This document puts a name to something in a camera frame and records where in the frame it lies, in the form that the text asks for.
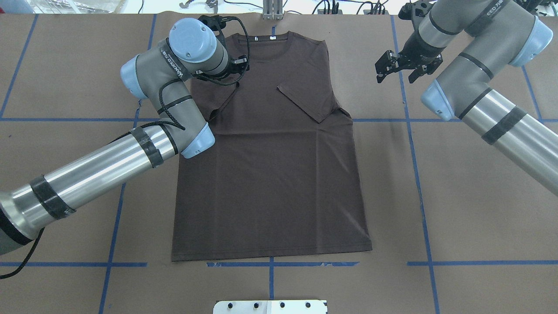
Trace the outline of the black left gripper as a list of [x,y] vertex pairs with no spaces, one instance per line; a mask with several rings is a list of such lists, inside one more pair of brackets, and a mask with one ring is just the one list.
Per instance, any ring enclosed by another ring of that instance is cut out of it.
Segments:
[[247,54],[241,55],[237,59],[233,59],[231,57],[231,54],[227,51],[227,45],[224,36],[221,36],[221,44],[225,51],[228,53],[228,59],[225,69],[221,72],[221,79],[225,79],[231,74],[240,74],[240,76],[243,76],[245,72],[249,70],[250,43],[247,42]]

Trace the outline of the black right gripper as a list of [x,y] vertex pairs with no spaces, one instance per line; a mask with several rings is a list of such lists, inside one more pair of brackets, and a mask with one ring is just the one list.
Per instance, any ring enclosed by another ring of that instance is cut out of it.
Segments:
[[406,41],[403,49],[397,54],[387,50],[375,62],[377,83],[382,83],[387,75],[397,73],[403,69],[413,69],[408,76],[408,82],[413,84],[425,74],[433,74],[441,64],[436,58],[444,48],[435,47],[427,43],[419,31],[414,31]]

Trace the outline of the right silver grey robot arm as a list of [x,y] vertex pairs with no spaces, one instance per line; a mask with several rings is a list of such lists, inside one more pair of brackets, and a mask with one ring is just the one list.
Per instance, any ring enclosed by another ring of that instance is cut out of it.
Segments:
[[558,186],[557,135],[490,87],[505,66],[524,66],[553,38],[553,31],[512,0],[417,0],[398,13],[413,33],[400,52],[377,62],[377,82],[411,70],[414,83],[433,74],[442,51],[465,32],[472,42],[426,88],[421,102],[444,121],[456,117],[549,191]]

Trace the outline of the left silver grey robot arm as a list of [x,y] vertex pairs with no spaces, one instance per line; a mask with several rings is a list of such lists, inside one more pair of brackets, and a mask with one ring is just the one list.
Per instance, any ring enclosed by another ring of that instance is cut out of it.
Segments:
[[215,144],[215,136],[186,86],[199,79],[221,86],[242,78],[249,54],[227,51],[223,28],[234,16],[183,18],[169,36],[120,68],[123,84],[149,99],[159,119],[134,127],[102,148],[14,191],[1,193],[2,254],[33,242],[44,227],[175,155],[189,159]]

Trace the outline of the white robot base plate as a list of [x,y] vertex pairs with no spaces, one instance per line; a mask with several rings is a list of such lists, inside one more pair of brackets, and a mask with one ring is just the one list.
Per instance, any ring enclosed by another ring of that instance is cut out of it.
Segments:
[[327,314],[326,300],[223,300],[214,314]]

